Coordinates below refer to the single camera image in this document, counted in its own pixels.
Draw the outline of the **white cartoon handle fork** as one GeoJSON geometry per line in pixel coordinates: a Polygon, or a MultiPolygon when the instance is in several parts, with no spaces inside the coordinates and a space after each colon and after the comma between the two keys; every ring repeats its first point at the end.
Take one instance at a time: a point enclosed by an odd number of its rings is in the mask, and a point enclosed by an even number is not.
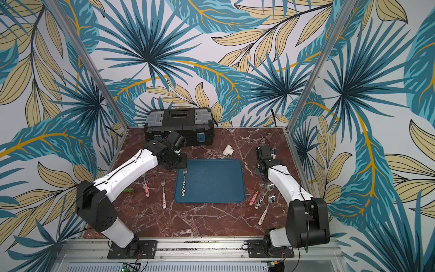
{"type": "Polygon", "coordinates": [[[167,208],[167,203],[166,203],[166,195],[165,195],[165,178],[162,177],[160,179],[160,183],[161,183],[161,187],[162,187],[162,207],[163,209],[167,208]]]}

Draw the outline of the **cow pattern handle spoon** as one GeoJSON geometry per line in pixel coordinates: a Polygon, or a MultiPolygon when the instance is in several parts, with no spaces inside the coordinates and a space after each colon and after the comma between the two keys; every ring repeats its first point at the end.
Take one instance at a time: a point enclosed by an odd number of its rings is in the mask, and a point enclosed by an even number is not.
{"type": "Polygon", "coordinates": [[[263,203],[264,199],[266,198],[266,195],[268,194],[268,192],[271,192],[274,190],[274,184],[273,183],[268,183],[266,185],[266,191],[264,192],[264,194],[262,195],[262,197],[259,199],[259,201],[256,203],[255,205],[255,209],[259,209],[259,207],[261,206],[261,204],[263,203]]]}

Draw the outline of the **cow pattern handle fork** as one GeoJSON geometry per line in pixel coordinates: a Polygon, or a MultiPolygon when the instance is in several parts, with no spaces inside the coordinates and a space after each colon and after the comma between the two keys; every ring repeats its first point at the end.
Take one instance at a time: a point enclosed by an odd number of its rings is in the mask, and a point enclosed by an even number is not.
{"type": "Polygon", "coordinates": [[[183,174],[183,182],[182,182],[181,195],[183,197],[185,197],[185,195],[186,195],[186,177],[187,177],[187,174],[188,174],[188,169],[187,168],[183,169],[182,174],[183,174]]]}

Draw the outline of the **white cartoon handle spoon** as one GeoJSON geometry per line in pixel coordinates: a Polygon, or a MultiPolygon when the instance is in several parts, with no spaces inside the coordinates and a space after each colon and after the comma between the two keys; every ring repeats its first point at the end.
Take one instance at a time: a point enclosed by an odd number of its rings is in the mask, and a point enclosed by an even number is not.
{"type": "Polygon", "coordinates": [[[267,212],[268,212],[268,209],[269,209],[270,205],[273,204],[273,203],[276,201],[276,194],[275,194],[275,193],[270,194],[270,195],[267,197],[267,201],[268,201],[268,204],[267,204],[267,206],[266,206],[264,212],[262,213],[262,215],[261,215],[261,217],[259,218],[259,221],[258,221],[258,225],[259,225],[259,226],[261,226],[261,225],[263,224],[263,222],[264,222],[264,220],[265,220],[265,217],[266,217],[266,215],[267,215],[267,212]]]}

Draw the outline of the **pink strawberry handle spoon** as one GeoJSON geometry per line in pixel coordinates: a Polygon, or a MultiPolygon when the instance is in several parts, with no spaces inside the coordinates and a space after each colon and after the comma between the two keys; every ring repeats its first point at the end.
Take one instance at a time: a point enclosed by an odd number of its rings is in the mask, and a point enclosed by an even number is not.
{"type": "Polygon", "coordinates": [[[146,176],[147,176],[146,173],[142,175],[142,177],[143,177],[143,189],[145,190],[146,197],[148,198],[150,196],[150,192],[149,192],[149,188],[147,185],[146,176]]]}

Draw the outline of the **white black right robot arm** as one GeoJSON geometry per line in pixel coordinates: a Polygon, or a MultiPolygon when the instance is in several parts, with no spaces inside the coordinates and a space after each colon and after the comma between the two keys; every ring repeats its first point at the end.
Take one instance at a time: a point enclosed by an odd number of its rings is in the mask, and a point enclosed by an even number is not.
{"type": "Polygon", "coordinates": [[[260,175],[275,185],[288,204],[284,227],[265,235],[269,248],[308,248],[330,242],[327,204],[308,193],[268,146],[256,149],[260,175]]]}

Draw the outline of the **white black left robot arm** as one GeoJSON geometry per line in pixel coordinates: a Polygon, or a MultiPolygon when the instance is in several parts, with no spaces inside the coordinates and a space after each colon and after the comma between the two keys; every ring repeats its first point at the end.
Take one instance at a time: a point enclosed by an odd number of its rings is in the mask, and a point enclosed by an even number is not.
{"type": "Polygon", "coordinates": [[[187,156],[181,153],[185,138],[175,131],[144,147],[128,161],[95,181],[83,181],[77,187],[75,212],[95,231],[103,234],[121,249],[139,250],[139,241],[126,227],[113,206],[117,197],[143,174],[163,165],[170,170],[187,167],[187,156]]]}

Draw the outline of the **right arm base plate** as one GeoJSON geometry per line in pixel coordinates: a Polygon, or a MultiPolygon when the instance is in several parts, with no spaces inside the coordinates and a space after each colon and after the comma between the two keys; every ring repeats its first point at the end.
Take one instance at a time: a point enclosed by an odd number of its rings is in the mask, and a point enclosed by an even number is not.
{"type": "Polygon", "coordinates": [[[250,258],[293,258],[295,256],[291,247],[274,247],[265,240],[247,240],[242,246],[248,251],[250,258]]]}

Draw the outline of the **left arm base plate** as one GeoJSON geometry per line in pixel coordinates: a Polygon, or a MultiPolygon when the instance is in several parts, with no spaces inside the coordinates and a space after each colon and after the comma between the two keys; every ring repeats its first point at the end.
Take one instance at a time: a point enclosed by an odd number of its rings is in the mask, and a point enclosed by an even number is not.
{"type": "Polygon", "coordinates": [[[109,246],[107,259],[109,260],[136,260],[154,259],[157,249],[157,240],[133,240],[126,248],[121,248],[114,242],[109,246]]]}

